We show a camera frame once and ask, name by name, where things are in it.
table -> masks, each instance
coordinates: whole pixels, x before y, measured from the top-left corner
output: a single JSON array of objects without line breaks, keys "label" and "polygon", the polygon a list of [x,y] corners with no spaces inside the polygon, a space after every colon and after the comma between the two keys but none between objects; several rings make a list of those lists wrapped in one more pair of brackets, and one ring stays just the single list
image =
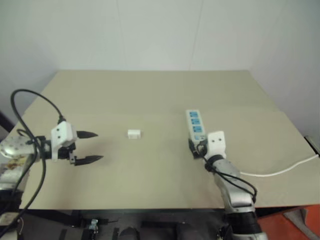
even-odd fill
[{"label": "table", "polygon": [[[200,110],[207,133],[224,131],[227,159],[242,172],[272,173],[314,155],[245,70],[62,70],[42,94],[77,130],[99,134],[78,140],[76,155],[104,158],[84,166],[48,160],[30,209],[223,208],[212,174],[189,151],[186,109]],[[37,98],[23,119],[48,138],[58,115]],[[142,139],[129,140],[128,129],[141,129]],[[258,189],[256,207],[301,206],[320,202],[319,169],[315,159],[281,175],[243,178]],[[41,171],[40,162],[32,167],[20,207]]]}]

orange object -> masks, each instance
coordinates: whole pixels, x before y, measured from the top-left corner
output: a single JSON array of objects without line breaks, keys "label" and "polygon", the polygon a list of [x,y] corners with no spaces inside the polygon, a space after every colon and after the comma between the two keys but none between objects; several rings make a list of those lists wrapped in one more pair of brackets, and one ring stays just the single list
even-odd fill
[{"label": "orange object", "polygon": [[305,225],[318,237],[320,237],[320,205],[307,206],[308,210]]},{"label": "orange object", "polygon": [[290,220],[282,214],[264,217],[258,220],[269,240],[309,240]]}]

small white cube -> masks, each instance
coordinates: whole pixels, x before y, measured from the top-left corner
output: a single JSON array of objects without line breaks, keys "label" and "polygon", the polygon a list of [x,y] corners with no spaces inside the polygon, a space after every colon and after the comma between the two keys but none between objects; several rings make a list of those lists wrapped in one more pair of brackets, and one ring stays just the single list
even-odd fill
[{"label": "small white cube", "polygon": [[140,139],[141,130],[140,129],[129,129],[128,130],[128,139]]}]

white wall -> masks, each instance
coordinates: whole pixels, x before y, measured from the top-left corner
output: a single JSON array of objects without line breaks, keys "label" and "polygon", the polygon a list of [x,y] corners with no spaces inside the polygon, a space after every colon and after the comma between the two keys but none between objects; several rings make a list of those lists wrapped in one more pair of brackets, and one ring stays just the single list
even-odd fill
[{"label": "white wall", "polygon": [[[41,91],[58,69],[252,68],[270,92],[261,49],[290,1],[2,0],[0,110],[15,122],[10,92]],[[33,97],[20,98],[23,111]]]},{"label": "white wall", "polygon": [[320,1],[288,1],[251,73],[300,132],[319,145]]}]

beige tabletop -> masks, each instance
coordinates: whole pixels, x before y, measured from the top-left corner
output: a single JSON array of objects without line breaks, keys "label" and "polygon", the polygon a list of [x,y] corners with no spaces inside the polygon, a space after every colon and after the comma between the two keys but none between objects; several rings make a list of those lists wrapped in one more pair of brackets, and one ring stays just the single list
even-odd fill
[{"label": "beige tabletop", "polygon": [[[31,209],[223,208],[214,177],[189,151],[186,109],[200,110],[207,133],[225,132],[227,159],[242,172],[277,172],[314,155],[248,71],[64,70],[42,94],[77,130],[99,134],[78,140],[76,155],[104,158],[83,166],[48,160]],[[23,118],[49,137],[58,115],[37,98]],[[142,139],[129,140],[128,129],[141,129]],[[319,169],[314,159],[281,175],[243,178],[258,189],[256,207],[318,204]],[[21,207],[41,172],[38,162]]]}]

